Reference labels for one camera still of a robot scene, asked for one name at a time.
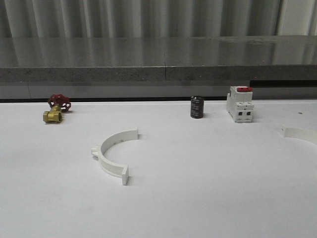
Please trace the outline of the black cylindrical capacitor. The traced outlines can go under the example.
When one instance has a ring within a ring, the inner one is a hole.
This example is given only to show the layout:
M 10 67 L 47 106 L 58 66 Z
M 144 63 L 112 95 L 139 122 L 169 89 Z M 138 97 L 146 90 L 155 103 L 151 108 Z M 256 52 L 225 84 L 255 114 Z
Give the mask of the black cylindrical capacitor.
M 190 116 L 194 119 L 201 119 L 204 114 L 204 98 L 202 96 L 191 97 Z

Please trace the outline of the white pipe clamp half left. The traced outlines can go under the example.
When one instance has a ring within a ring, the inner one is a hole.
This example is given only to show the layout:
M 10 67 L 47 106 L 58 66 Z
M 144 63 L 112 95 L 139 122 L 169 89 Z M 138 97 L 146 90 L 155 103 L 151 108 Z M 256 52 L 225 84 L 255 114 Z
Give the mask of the white pipe clamp half left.
M 106 158 L 106 151 L 121 142 L 137 140 L 138 128 L 126 130 L 116 133 L 107 138 L 101 145 L 95 146 L 91 149 L 94 157 L 97 157 L 100 167 L 109 175 L 121 178 L 122 185 L 127 185 L 129 179 L 129 169 L 127 165 L 118 164 Z

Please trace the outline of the white pipe clamp half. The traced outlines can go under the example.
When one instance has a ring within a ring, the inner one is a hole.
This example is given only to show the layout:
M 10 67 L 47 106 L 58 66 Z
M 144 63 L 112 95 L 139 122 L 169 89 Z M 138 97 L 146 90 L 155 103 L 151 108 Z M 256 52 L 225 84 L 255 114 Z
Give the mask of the white pipe clamp half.
M 304 128 L 281 126 L 282 135 L 285 138 L 295 138 L 317 145 L 317 132 Z
M 138 128 L 126 130 L 116 133 L 107 138 L 101 145 L 95 146 L 91 149 L 94 157 L 97 157 L 100 167 L 109 175 L 121 178 L 122 185 L 127 185 L 129 179 L 129 169 L 127 165 L 118 164 L 106 158 L 106 151 L 121 142 L 137 140 Z

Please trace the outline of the grey stone countertop ledge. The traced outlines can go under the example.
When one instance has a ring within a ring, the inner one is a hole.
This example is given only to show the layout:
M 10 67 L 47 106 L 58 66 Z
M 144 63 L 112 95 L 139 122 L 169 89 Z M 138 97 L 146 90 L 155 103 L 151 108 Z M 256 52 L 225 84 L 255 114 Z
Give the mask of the grey stone countertop ledge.
M 255 99 L 315 98 L 316 37 L 0 40 L 3 101 L 223 99 L 232 85 L 253 87 Z

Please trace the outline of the white pipe clamp half right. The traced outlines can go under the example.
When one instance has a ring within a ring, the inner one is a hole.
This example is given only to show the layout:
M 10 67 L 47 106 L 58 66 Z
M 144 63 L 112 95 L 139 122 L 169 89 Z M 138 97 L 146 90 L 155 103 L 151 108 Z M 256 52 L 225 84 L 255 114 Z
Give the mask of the white pipe clamp half right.
M 282 135 L 285 138 L 295 138 L 317 145 L 317 132 L 304 128 L 281 126 Z

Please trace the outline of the white circuit breaker red switch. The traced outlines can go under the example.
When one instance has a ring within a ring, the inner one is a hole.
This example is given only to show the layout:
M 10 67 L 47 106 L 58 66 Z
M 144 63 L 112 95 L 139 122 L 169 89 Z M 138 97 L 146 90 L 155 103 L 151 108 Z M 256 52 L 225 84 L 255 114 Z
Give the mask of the white circuit breaker red switch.
M 230 87 L 230 92 L 227 94 L 226 110 L 236 123 L 252 122 L 254 112 L 252 96 L 252 87 Z

